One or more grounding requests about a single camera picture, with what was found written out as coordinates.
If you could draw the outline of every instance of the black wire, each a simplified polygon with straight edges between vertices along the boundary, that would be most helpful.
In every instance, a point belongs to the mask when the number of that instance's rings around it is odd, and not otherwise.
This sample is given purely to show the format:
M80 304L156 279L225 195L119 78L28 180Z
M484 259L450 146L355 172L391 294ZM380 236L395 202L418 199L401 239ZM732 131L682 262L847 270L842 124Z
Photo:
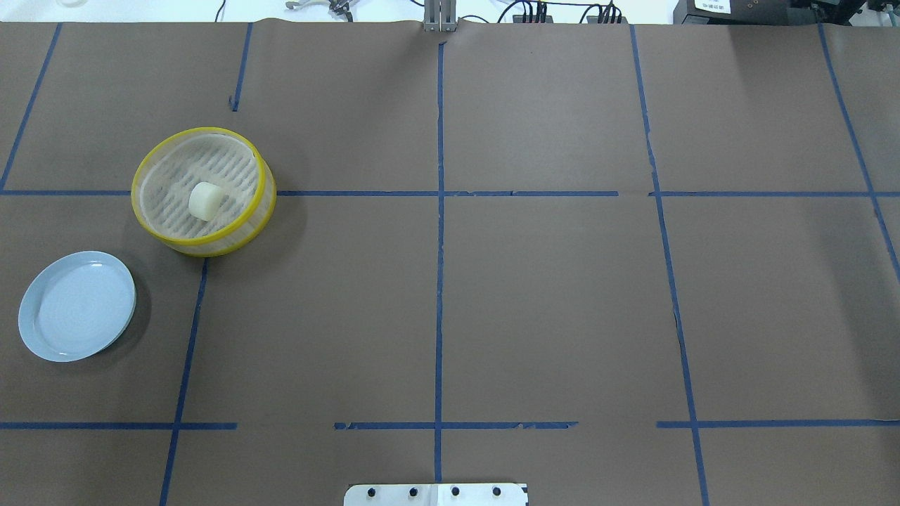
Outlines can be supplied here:
M218 23L218 22L219 22L219 14L221 14L222 9L225 8L225 2L228 2L228 0L222 0L222 5L219 5L219 10L216 11L216 19L214 19L214 20L212 21L213 23Z
M528 2L527 0L516 0L512 4L507 5L506 9L503 9L503 12L500 13L500 17L497 18L497 23L501 23L503 21L503 16L505 16L506 13L509 12L509 9L511 9L513 7L513 5L515 5L515 4L525 4L528 6L528 18L531 18L531 16L534 15L534 12L531 10L532 9L531 2ZM524 7L522 8L522 20L523 21L525 20L525 8Z
M487 24L491 24L490 21L488 21L488 20L482 18L481 16L476 16L475 14L469 14L469 15L463 16L463 17L461 17L461 18L459 18L459 19L466 19L466 18L480 19L480 20L484 21L484 22L487 23Z
M578 20L578 24L584 23L585 18L588 17L588 13L590 12L590 9L593 9L594 7L597 7L597 10L598 10L598 14L597 14L597 15L603 14L603 5L600 5L600 4L594 4L594 5L588 7L587 9L584 10L584 14L581 15L581 19Z

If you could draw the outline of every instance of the round container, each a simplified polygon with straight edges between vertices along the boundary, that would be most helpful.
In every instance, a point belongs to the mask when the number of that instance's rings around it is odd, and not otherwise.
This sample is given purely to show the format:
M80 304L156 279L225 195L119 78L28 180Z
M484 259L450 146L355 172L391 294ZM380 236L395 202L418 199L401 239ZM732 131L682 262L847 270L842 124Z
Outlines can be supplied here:
M225 191L209 221L188 211L201 182ZM222 128L195 128L163 140L140 162L131 207L140 225L170 248L215 257L244 246L265 227L275 208L275 180L248 140Z

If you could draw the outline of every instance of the white label sticker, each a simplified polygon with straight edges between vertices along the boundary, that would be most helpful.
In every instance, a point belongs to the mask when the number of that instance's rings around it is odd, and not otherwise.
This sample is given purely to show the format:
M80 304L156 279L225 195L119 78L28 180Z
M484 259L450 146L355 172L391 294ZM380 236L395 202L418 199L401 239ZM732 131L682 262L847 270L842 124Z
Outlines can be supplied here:
M710 13L731 13L731 0L694 0L694 6Z

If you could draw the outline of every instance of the white background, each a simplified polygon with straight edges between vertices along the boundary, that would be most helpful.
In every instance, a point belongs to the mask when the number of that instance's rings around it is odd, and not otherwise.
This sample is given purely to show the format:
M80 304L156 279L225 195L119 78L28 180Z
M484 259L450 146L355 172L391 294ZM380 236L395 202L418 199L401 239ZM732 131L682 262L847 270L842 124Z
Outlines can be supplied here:
M509 0L457 0L456 14L478 14L496 22L508 3ZM669 24L676 3L677 0L616 0L616 5L630 23ZM65 7L58 0L0 0L0 21L211 22L219 5L221 0L87 0L79 7ZM422 21L423 17L422 7L409 0L358 0L351 10L357 22ZM511 12L521 13L522 4L515 6ZM555 23L576 23L583 12L584 7L561 5L550 5L548 10ZM284 0L227 0L223 18L226 22L251 22L265 18L343 22L343 19L333 17L324 4L292 11L284 6ZM886 15L871 11L857 16L853 23L890 26Z

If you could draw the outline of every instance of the plate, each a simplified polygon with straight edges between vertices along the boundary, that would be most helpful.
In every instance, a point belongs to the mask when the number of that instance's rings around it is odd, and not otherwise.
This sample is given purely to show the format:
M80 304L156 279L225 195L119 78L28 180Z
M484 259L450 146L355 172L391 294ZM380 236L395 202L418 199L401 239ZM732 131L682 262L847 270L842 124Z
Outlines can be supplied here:
M31 282L19 306L19 333L38 357L90 357L125 331L136 301L125 264L102 251L80 251L53 262Z

